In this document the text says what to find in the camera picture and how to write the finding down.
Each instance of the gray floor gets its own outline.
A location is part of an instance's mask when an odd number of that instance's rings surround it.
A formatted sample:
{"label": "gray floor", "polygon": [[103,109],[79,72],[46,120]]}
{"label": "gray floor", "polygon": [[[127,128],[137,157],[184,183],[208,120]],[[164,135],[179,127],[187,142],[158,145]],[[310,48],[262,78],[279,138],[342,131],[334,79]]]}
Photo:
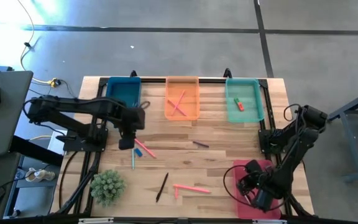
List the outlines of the gray floor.
{"label": "gray floor", "polygon": [[[22,0],[36,24],[98,27],[258,28],[251,0]],[[267,29],[358,30],[358,0],[260,0]],[[20,70],[22,43],[30,32],[16,1],[0,1],[0,65]],[[35,77],[66,80],[78,94],[84,75],[199,75],[220,77],[226,67],[236,77],[266,77],[259,34],[136,32],[35,33],[34,51],[24,59]],[[291,103],[331,112],[358,96],[358,35],[268,35],[274,76],[284,78]],[[48,88],[31,89],[47,93]],[[65,87],[51,94],[69,96]],[[35,96],[29,92],[27,97]],[[49,130],[19,121],[23,138]],[[305,157],[315,213],[358,221],[358,182],[344,133],[334,121]]]}

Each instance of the green plant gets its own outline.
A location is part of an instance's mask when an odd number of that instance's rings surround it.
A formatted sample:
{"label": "green plant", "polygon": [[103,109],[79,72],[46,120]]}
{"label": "green plant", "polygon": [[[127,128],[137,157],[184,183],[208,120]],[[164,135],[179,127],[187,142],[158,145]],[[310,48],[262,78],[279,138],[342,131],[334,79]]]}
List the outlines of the green plant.
{"label": "green plant", "polygon": [[106,170],[101,174],[95,174],[93,178],[91,195],[104,207],[115,202],[126,187],[124,180],[115,170]]}

